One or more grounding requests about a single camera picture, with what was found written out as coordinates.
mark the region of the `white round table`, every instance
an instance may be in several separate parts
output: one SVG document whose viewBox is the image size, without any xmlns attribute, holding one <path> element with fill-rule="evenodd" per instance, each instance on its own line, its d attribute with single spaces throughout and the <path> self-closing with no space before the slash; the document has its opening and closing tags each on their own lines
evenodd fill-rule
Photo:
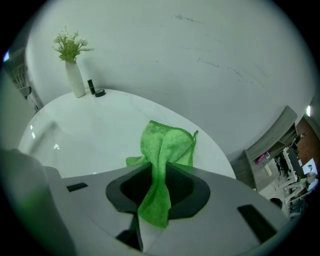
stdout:
<svg viewBox="0 0 320 256">
<path fill-rule="evenodd" d="M 19 149 L 56 168 L 62 178 L 102 173 L 126 167 L 127 157 L 139 157 L 141 134 L 150 120 L 199 131 L 193 166 L 236 178 L 219 146 L 198 126 L 148 99 L 117 90 L 94 97 L 62 95 L 30 121 Z"/>
</svg>

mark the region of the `black rectangle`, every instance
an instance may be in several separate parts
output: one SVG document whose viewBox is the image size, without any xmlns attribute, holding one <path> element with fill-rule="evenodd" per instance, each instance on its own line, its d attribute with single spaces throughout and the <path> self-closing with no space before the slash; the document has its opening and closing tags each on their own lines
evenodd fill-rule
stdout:
<svg viewBox="0 0 320 256">
<path fill-rule="evenodd" d="M 277 233 L 268 221 L 252 205 L 243 205 L 237 209 L 261 243 L 267 241 Z"/>
<path fill-rule="evenodd" d="M 66 188 L 69 190 L 69 192 L 72 192 L 72 191 L 75 191 L 75 190 L 83 189 L 85 187 L 88 187 L 88 185 L 86 183 L 81 182 L 81 183 L 78 183 L 78 184 L 67 186 Z"/>
</svg>

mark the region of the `white vase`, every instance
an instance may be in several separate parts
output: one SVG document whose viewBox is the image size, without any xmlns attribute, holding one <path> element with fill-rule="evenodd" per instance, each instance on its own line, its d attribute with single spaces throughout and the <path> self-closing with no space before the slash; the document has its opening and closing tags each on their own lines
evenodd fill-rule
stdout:
<svg viewBox="0 0 320 256">
<path fill-rule="evenodd" d="M 69 85 L 77 98 L 86 94 L 84 81 L 80 73 L 80 69 L 77 63 L 70 63 L 65 61 L 66 76 L 69 80 Z"/>
</svg>

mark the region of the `gray shelf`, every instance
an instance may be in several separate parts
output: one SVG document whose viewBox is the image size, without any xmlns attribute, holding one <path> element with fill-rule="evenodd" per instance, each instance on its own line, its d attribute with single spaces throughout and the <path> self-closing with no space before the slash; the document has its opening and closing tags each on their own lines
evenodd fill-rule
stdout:
<svg viewBox="0 0 320 256">
<path fill-rule="evenodd" d="M 244 150 L 241 157 L 231 162 L 237 180 L 260 192 L 278 177 L 278 172 L 269 176 L 264 166 L 280 154 L 297 136 L 296 119 L 297 114 L 286 106 L 271 128 L 254 145 Z M 256 164 L 256 158 L 267 151 L 270 158 L 264 158 Z"/>
</svg>

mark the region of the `green cloth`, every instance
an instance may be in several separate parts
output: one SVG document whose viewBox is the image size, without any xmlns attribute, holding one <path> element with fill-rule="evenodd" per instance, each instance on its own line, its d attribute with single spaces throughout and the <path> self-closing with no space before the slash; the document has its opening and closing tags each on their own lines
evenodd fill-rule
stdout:
<svg viewBox="0 0 320 256">
<path fill-rule="evenodd" d="M 152 163 L 152 185 L 138 208 L 138 216 L 154 226 L 168 225 L 171 202 L 166 186 L 166 163 L 192 166 L 197 133 L 192 136 L 184 129 L 151 120 L 141 136 L 143 156 L 125 160 L 127 166 Z"/>
</svg>

